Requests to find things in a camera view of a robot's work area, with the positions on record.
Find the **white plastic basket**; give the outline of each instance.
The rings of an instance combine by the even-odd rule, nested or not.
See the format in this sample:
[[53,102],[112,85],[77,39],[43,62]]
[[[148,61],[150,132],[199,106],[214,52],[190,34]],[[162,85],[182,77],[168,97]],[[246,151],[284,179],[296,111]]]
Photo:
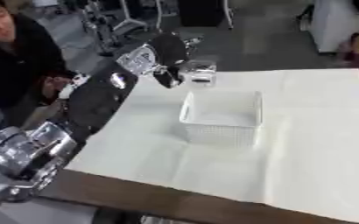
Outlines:
[[260,92],[191,92],[179,121],[185,124],[192,144],[252,147],[263,120],[262,104]]

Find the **white paper sheet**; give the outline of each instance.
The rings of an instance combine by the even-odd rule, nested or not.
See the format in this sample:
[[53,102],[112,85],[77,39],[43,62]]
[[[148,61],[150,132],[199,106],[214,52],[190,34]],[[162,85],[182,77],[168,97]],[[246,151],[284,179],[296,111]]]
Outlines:
[[67,169],[359,222],[359,71],[219,73],[217,89],[260,91],[252,150],[187,142],[189,91],[141,80]]

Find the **man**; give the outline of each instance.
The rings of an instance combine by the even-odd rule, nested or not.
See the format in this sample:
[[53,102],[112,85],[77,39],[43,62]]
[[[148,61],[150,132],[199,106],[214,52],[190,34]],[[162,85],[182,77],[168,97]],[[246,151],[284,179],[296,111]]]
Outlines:
[[28,17],[11,15],[0,0],[3,126],[22,126],[36,107],[53,102],[73,76],[45,28]]

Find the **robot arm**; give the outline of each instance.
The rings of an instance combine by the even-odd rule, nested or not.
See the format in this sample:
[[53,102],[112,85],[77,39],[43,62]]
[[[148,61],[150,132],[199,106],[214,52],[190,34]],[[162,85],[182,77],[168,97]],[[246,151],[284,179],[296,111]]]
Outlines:
[[199,42],[162,34],[120,57],[110,73],[74,77],[60,93],[61,110],[35,130],[0,130],[0,204],[28,200],[49,185],[117,112],[140,76],[178,86],[183,81],[178,66]]

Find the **table surface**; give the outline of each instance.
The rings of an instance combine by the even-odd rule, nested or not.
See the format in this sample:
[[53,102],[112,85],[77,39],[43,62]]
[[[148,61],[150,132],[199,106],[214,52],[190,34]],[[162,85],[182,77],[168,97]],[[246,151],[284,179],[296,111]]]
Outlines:
[[42,197],[198,223],[342,223],[262,204],[64,170]]

